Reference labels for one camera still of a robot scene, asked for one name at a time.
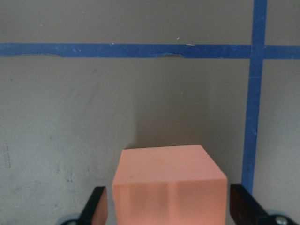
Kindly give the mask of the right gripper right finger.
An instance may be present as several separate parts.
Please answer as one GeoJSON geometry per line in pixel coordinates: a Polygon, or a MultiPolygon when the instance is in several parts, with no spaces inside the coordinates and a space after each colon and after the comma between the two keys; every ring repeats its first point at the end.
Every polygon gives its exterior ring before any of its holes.
{"type": "Polygon", "coordinates": [[[258,225],[269,216],[242,184],[230,185],[229,211],[236,225],[258,225]]]}

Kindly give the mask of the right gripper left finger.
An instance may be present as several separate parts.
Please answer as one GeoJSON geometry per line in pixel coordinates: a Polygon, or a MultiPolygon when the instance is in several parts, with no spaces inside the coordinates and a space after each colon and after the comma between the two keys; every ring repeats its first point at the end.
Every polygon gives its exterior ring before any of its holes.
{"type": "Polygon", "coordinates": [[[95,187],[79,218],[79,225],[105,225],[108,217],[107,190],[95,187]]]}

